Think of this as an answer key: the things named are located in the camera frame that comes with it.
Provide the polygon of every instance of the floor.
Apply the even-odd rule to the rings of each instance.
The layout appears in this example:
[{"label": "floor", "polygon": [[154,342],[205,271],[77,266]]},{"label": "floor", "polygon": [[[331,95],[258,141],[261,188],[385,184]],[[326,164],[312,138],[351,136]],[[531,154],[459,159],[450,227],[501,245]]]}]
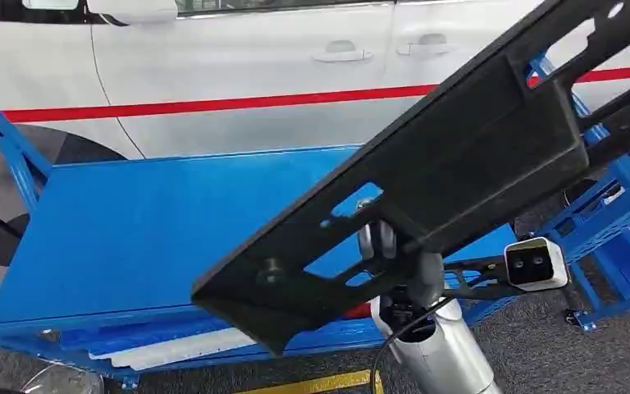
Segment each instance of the floor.
[{"label": "floor", "polygon": [[[57,144],[48,148],[58,152]],[[80,149],[68,155],[81,155]],[[0,163],[0,215],[22,212],[10,177]],[[534,227],[548,213],[516,223],[518,232]],[[597,281],[592,270],[587,270]],[[0,268],[0,278],[4,269]],[[598,288],[607,293],[607,286]],[[562,311],[578,304],[574,289],[527,295],[473,328],[486,352],[495,378],[506,393],[627,393],[630,394],[630,314],[601,321],[595,332],[583,333],[564,322]],[[205,369],[144,375],[140,393],[232,393],[293,383],[368,368],[374,350],[355,350],[284,358]],[[0,350],[0,387],[17,389],[44,363]],[[385,393],[415,393],[413,380],[387,355],[381,376]],[[107,392],[121,393],[115,383]],[[353,387],[334,392],[367,392]]]}]

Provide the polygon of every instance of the car side mirror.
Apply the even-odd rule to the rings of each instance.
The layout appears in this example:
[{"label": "car side mirror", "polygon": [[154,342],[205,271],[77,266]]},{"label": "car side mirror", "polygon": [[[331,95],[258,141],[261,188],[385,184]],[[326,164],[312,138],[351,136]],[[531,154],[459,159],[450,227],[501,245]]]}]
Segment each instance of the car side mirror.
[{"label": "car side mirror", "polygon": [[175,0],[88,0],[88,10],[92,13],[112,16],[127,25],[169,22],[177,18]]}]

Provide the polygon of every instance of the black mounting plate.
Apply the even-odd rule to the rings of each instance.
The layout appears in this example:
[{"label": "black mounting plate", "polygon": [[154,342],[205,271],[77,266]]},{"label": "black mounting plate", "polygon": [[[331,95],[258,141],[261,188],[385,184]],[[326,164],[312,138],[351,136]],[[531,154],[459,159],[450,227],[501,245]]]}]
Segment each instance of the black mounting plate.
[{"label": "black mounting plate", "polygon": [[[608,17],[620,2],[544,2],[205,273],[192,301],[280,354],[298,332],[404,282],[422,250],[447,256],[625,153],[630,91],[583,118],[570,96],[578,77],[630,44],[630,0]],[[587,48],[528,86],[529,62],[591,18]],[[613,120],[627,133],[586,150],[583,131]],[[332,213],[367,183],[382,194],[351,217]],[[374,256],[334,278],[303,271],[381,220],[406,240],[394,258]],[[370,281],[345,284],[370,267]]]}]

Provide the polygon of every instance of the camera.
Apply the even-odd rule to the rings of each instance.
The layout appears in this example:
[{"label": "camera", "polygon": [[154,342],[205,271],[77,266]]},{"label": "camera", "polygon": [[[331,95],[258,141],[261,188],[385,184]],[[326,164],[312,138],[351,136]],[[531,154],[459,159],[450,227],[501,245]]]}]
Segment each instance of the camera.
[{"label": "camera", "polygon": [[504,259],[509,283],[520,290],[556,289],[568,283],[568,271],[561,248],[545,237],[506,246]]}]

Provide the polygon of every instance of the door handle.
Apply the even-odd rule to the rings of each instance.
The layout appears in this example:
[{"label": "door handle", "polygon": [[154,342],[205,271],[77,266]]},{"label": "door handle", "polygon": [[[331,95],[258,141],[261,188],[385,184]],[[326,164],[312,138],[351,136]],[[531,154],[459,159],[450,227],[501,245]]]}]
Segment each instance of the door handle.
[{"label": "door handle", "polygon": [[444,34],[424,34],[416,42],[401,44],[397,47],[397,54],[410,57],[436,57],[450,52]]},{"label": "door handle", "polygon": [[315,53],[313,60],[325,63],[360,62],[373,57],[373,52],[356,48],[347,39],[338,39],[325,47],[325,52]]}]

